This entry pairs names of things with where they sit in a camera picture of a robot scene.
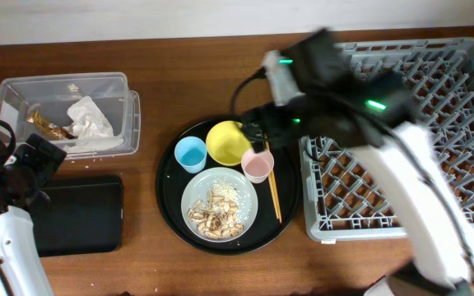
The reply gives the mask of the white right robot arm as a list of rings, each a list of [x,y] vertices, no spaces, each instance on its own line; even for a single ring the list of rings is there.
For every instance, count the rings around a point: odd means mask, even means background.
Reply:
[[[321,29],[264,55],[255,72],[272,101],[243,113],[255,151],[325,136],[351,151],[383,192],[411,241],[410,263],[369,295],[474,295],[474,229],[435,161],[420,108],[395,71],[362,80]]]

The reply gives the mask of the yellow plastic bowl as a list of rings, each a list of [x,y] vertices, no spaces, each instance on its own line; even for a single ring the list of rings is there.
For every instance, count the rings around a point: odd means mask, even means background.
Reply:
[[[252,146],[241,132],[241,123],[223,121],[213,126],[207,133],[207,153],[224,166],[240,164],[243,154]]]

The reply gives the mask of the white napkin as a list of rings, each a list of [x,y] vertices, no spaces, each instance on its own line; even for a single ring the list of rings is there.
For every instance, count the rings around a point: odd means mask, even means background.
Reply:
[[[123,144],[123,138],[115,138],[113,127],[92,98],[87,95],[73,104],[67,115],[72,120],[65,127],[78,142],[73,146],[65,145],[67,153],[86,153],[112,149]]]

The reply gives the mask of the light blue plastic cup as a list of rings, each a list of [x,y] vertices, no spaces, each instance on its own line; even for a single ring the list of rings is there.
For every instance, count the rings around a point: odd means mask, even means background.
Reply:
[[[206,144],[201,138],[186,136],[176,144],[174,157],[186,172],[199,173],[207,162]]]

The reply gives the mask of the pink plastic cup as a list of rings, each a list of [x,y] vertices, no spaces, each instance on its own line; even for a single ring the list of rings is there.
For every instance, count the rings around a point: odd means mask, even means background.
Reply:
[[[241,159],[244,176],[251,183],[262,183],[273,171],[274,158],[270,151],[256,153],[253,148],[246,150]]]

